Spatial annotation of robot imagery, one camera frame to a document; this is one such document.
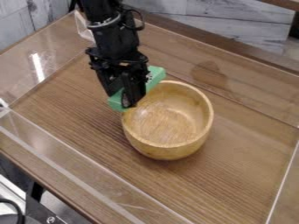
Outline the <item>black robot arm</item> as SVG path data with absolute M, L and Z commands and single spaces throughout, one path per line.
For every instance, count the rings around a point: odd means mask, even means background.
M 149 70 L 148 58 L 139 52 L 137 32 L 145 23 L 136 25 L 133 13 L 120 0 L 80 0 L 95 45 L 85 50 L 89 67 L 108 96 L 120 93 L 120 105 L 133 107 L 145 96 Z

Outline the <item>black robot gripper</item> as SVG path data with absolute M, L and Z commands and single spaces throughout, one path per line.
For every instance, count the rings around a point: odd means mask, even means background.
M 139 52 L 137 32 L 144 25 L 136 25 L 132 18 L 107 18 L 88 21 L 95 46 L 87 50 L 91 68 L 108 96 L 121 88 L 121 106 L 132 108 L 145 96 L 147 61 Z

